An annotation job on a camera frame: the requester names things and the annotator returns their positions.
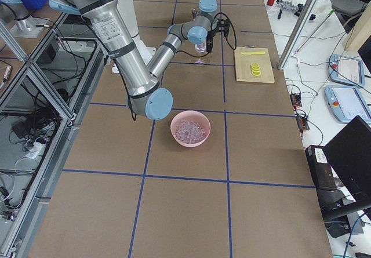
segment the monitor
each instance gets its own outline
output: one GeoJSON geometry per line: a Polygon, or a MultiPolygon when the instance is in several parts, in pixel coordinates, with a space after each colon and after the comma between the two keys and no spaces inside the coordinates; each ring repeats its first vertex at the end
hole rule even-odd
{"type": "Polygon", "coordinates": [[[371,219],[371,128],[356,116],[323,148],[328,163],[356,200],[322,213],[333,220],[363,210],[371,219]]]}

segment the pink bowl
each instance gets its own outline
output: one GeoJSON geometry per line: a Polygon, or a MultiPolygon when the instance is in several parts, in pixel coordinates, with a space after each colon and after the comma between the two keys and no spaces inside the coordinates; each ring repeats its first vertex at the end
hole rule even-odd
{"type": "Polygon", "coordinates": [[[185,146],[185,147],[196,147],[196,146],[199,146],[201,145],[203,142],[205,142],[205,140],[209,137],[210,135],[210,131],[211,131],[211,125],[210,125],[210,122],[209,120],[207,119],[207,117],[205,115],[203,115],[203,113],[200,113],[200,112],[197,112],[197,111],[193,111],[193,110],[187,110],[187,111],[183,111],[179,114],[177,114],[173,120],[172,120],[172,123],[170,124],[170,131],[172,132],[172,135],[174,137],[174,139],[182,146],[185,146]],[[188,143],[185,143],[185,142],[182,142],[180,141],[179,139],[177,139],[175,137],[175,132],[176,132],[176,126],[177,126],[177,123],[181,120],[186,120],[186,121],[193,121],[193,122],[196,122],[198,123],[202,128],[205,129],[206,131],[206,136],[203,140],[201,140],[200,142],[198,143],[194,143],[194,144],[188,144],[188,143]]]}

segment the wooden cutting board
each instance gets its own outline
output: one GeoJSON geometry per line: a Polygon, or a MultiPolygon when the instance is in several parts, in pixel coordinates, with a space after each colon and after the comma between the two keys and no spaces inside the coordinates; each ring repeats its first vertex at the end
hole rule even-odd
{"type": "Polygon", "coordinates": [[[236,80],[256,83],[274,83],[271,60],[267,48],[243,48],[238,46],[234,51],[236,80]],[[265,54],[244,55],[242,52],[265,52],[265,54]],[[251,73],[251,63],[260,65],[260,76],[251,73]]]}

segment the blue joint cap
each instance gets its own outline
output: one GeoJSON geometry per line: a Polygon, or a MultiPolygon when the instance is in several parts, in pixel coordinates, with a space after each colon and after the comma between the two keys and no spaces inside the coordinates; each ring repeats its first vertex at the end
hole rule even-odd
{"type": "Polygon", "coordinates": [[[146,116],[151,120],[161,120],[168,116],[173,107],[173,96],[169,90],[159,88],[152,93],[146,104],[146,116]]]}
{"type": "Polygon", "coordinates": [[[199,0],[198,7],[205,13],[215,12],[218,8],[216,0],[199,0]]]}
{"type": "Polygon", "coordinates": [[[168,28],[168,33],[167,33],[168,35],[170,34],[170,31],[172,30],[173,26],[174,26],[174,25],[171,25],[171,26],[168,28]]]}
{"type": "Polygon", "coordinates": [[[77,8],[74,8],[70,5],[66,5],[59,1],[49,0],[49,6],[54,10],[58,10],[59,12],[77,14],[78,16],[81,15],[80,11],[77,8]]]}
{"type": "Polygon", "coordinates": [[[0,0],[0,2],[6,4],[22,4],[22,0],[0,0]]]}
{"type": "Polygon", "coordinates": [[[204,42],[206,37],[208,36],[208,31],[201,27],[201,26],[193,26],[187,34],[187,39],[194,43],[195,45],[199,45],[204,42]]]}

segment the grid line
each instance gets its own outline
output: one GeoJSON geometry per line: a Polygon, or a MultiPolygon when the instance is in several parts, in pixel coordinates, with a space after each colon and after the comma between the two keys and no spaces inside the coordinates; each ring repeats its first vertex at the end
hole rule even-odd
{"type": "Polygon", "coordinates": [[[140,210],[141,198],[142,198],[142,196],[143,196],[144,182],[145,182],[145,180],[146,180],[146,172],[147,172],[148,160],[149,160],[150,152],[151,152],[151,146],[152,146],[153,133],[154,133],[154,130],[155,130],[155,124],[156,124],[156,120],[153,120],[153,123],[152,123],[152,130],[151,130],[151,136],[150,136],[150,141],[148,142],[148,151],[147,151],[147,156],[146,156],[146,164],[144,165],[143,177],[142,177],[142,180],[141,180],[140,192],[139,192],[139,198],[138,198],[138,203],[137,203],[137,209],[136,209],[135,218],[134,218],[134,225],[133,225],[133,231],[132,231],[132,238],[131,238],[131,240],[130,240],[130,247],[129,247],[128,258],[131,258],[131,256],[132,256],[132,252],[133,252],[133,245],[134,245],[135,232],[136,232],[137,223],[138,223],[138,217],[139,217],[139,210],[140,210]]]}
{"type": "Polygon", "coordinates": [[[175,0],[175,6],[174,6],[174,12],[173,12],[173,18],[172,18],[172,25],[174,24],[174,19],[175,19],[175,11],[176,11],[176,5],[178,3],[178,0],[175,0]]]}
{"type": "Polygon", "coordinates": [[[244,185],[250,185],[250,186],[265,186],[265,187],[290,187],[290,188],[310,188],[310,189],[315,188],[315,186],[308,186],[305,184],[278,184],[278,183],[263,183],[259,181],[239,181],[239,180],[227,181],[227,180],[220,180],[220,179],[165,176],[165,175],[153,175],[153,174],[144,175],[144,174],[139,174],[139,173],[112,172],[112,171],[99,171],[99,170],[63,169],[63,172],[87,173],[87,174],[98,174],[98,175],[116,175],[116,176],[127,176],[127,177],[145,177],[145,178],[166,179],[166,180],[202,181],[202,182],[207,182],[207,183],[244,184],[244,185]]]}
{"type": "MultiPolygon", "coordinates": [[[[97,103],[91,102],[90,104],[94,106],[117,106],[117,107],[126,107],[126,104],[111,104],[111,103],[97,103]]],[[[239,111],[221,111],[221,110],[206,110],[206,109],[187,109],[187,108],[172,108],[172,110],[177,111],[187,111],[194,110],[198,112],[209,112],[209,113],[226,113],[226,114],[245,114],[251,116],[267,116],[267,117],[283,117],[283,118],[295,118],[295,115],[282,115],[282,114],[266,114],[266,113],[253,113],[253,112],[239,112],[239,111]]]]}
{"type": "MultiPolygon", "coordinates": [[[[221,6],[223,5],[220,0],[220,12],[222,12],[221,6]]],[[[223,65],[223,100],[226,103],[225,96],[225,75],[224,75],[224,48],[223,48],[223,34],[221,35],[221,62],[223,65]]],[[[230,187],[230,166],[228,158],[228,129],[227,129],[227,113],[224,110],[224,139],[225,139],[225,171],[227,173],[227,206],[228,206],[228,237],[230,243],[230,258],[233,258],[233,241],[232,241],[232,215],[231,215],[231,187],[230,187]]]]}
{"type": "MultiPolygon", "coordinates": [[[[135,2],[148,2],[148,3],[180,3],[180,4],[198,4],[198,2],[182,2],[182,1],[162,1],[162,0],[133,0],[135,2]]],[[[218,5],[225,6],[246,6],[246,7],[265,7],[264,5],[252,5],[252,4],[230,4],[230,3],[218,3],[218,5]]]]}

